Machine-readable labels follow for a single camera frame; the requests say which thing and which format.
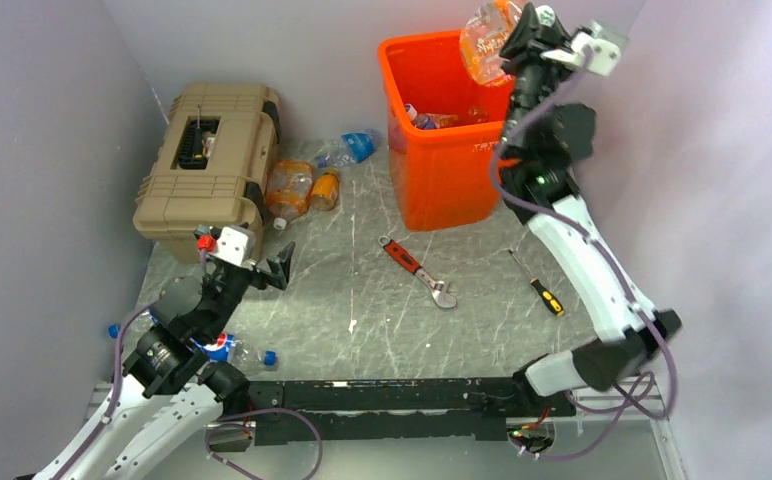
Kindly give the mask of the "crushed orange label bottle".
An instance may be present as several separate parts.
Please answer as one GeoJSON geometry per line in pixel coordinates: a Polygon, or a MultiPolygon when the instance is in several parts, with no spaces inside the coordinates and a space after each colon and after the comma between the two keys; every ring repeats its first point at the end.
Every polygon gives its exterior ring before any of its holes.
{"type": "Polygon", "coordinates": [[[466,22],[459,35],[459,51],[471,79],[481,86],[507,81],[499,51],[506,43],[527,1],[487,1],[466,22]]]}

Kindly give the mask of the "clear bottle orange label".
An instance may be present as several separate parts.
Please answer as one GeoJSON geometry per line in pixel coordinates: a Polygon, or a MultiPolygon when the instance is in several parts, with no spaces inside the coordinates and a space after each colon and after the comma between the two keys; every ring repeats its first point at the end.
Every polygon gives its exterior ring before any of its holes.
{"type": "Polygon", "coordinates": [[[429,115],[436,129],[450,128],[458,126],[460,117],[456,114],[433,114],[429,115]]]}

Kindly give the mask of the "blue label crushed bottle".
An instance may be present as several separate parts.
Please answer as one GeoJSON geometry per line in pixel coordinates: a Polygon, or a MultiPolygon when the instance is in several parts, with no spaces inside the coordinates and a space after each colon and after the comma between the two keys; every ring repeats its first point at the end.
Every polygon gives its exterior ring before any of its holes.
{"type": "Polygon", "coordinates": [[[419,113],[412,104],[404,105],[405,112],[410,120],[410,123],[419,130],[434,130],[438,126],[433,118],[424,113],[419,113]]]}

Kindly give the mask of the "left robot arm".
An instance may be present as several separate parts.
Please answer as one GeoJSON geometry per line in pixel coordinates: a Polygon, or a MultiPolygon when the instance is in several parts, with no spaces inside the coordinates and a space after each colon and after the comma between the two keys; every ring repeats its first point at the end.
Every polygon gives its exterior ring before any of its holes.
{"type": "Polygon", "coordinates": [[[68,445],[36,479],[102,479],[153,468],[186,437],[218,416],[241,417],[250,381],[203,346],[223,332],[250,288],[285,290],[296,244],[266,269],[239,257],[238,241],[219,241],[210,270],[168,280],[159,295],[121,324],[112,385],[68,445]]]}

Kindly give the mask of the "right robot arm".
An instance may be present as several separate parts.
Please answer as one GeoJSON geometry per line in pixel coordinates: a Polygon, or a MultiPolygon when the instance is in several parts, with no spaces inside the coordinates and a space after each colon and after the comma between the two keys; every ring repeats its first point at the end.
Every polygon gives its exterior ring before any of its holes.
{"type": "Polygon", "coordinates": [[[587,73],[610,74],[626,42],[599,23],[568,31],[551,7],[526,4],[499,51],[514,84],[493,163],[496,184],[505,204],[562,268],[596,335],[516,373],[513,401],[526,415],[540,413],[554,394],[581,387],[606,391],[638,373],[682,325],[619,265],[570,171],[593,152],[596,114],[565,102],[565,92],[587,73]]]}

